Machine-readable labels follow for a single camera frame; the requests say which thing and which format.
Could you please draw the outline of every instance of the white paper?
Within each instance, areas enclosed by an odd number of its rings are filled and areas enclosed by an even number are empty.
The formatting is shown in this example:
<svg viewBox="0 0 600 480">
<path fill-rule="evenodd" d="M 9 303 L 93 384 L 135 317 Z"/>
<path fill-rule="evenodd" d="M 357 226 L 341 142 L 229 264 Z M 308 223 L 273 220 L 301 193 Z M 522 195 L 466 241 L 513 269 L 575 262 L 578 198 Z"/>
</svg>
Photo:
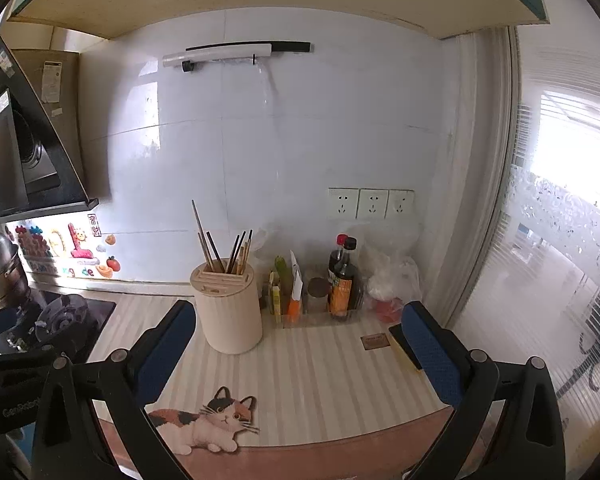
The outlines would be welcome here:
<svg viewBox="0 0 600 480">
<path fill-rule="evenodd" d="M 300 297 L 302 296 L 302 275 L 300 274 L 300 266 L 298 265 L 294 252 L 289 252 L 291 253 L 291 273 L 294 276 L 294 288 L 291 291 L 291 299 L 300 301 Z"/>
<path fill-rule="evenodd" d="M 62 63 L 59 61 L 45 61 L 42 70 L 42 102 L 60 102 L 60 79 L 62 77 Z"/>
<path fill-rule="evenodd" d="M 7 75 L 11 77 L 15 72 L 13 71 L 13 63 L 7 53 L 3 50 L 0 51 L 0 68 Z"/>
<path fill-rule="evenodd" d="M 4 91 L 4 93 L 0 96 L 0 113 L 9 106 L 9 92 Z"/>
</svg>

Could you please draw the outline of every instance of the utensil holder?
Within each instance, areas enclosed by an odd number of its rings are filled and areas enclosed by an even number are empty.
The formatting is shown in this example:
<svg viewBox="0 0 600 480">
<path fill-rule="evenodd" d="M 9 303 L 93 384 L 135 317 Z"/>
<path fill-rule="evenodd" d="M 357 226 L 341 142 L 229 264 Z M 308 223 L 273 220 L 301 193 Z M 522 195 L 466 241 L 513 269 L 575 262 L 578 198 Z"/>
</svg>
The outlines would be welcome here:
<svg viewBox="0 0 600 480">
<path fill-rule="evenodd" d="M 208 272 L 204 263 L 193 270 L 190 283 L 202 332 L 212 348 L 223 354 L 241 354 L 258 344 L 262 317 L 250 265 L 237 275 Z"/>
</svg>

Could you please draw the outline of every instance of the cooking pot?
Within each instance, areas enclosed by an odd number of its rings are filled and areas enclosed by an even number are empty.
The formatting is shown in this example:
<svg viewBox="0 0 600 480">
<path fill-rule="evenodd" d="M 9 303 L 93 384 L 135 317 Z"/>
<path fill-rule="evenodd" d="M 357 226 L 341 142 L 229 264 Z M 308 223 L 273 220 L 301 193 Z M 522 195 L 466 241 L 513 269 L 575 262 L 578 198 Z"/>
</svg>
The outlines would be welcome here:
<svg viewBox="0 0 600 480">
<path fill-rule="evenodd" d="M 0 233 L 0 309 L 20 306 L 29 292 L 18 247 Z"/>
</svg>

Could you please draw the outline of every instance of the range hood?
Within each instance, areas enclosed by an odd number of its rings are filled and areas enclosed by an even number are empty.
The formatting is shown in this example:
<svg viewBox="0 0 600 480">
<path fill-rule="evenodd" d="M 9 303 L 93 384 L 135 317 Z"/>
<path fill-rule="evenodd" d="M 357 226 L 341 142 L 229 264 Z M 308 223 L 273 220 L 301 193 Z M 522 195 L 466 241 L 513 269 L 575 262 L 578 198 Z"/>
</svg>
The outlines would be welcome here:
<svg viewBox="0 0 600 480">
<path fill-rule="evenodd" d="M 97 204 L 0 38 L 0 222 L 86 211 Z"/>
</svg>

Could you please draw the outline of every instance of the cat illustration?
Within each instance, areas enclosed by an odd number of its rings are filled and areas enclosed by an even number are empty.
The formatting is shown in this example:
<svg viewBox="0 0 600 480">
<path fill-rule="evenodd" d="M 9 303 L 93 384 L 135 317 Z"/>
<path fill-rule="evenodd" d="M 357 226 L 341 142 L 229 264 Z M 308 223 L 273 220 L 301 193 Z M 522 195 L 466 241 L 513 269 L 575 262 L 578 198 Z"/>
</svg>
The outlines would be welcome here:
<svg viewBox="0 0 600 480">
<path fill-rule="evenodd" d="M 175 454 L 187 455 L 192 447 L 206 447 L 214 453 L 220 450 L 234 452 L 238 449 L 234 440 L 236 433 L 259 431 L 253 425 L 255 406 L 255 397 L 238 401 L 231 398 L 229 388 L 222 386 L 214 398 L 203 405 L 200 414 L 155 410 L 148 416 Z"/>
</svg>

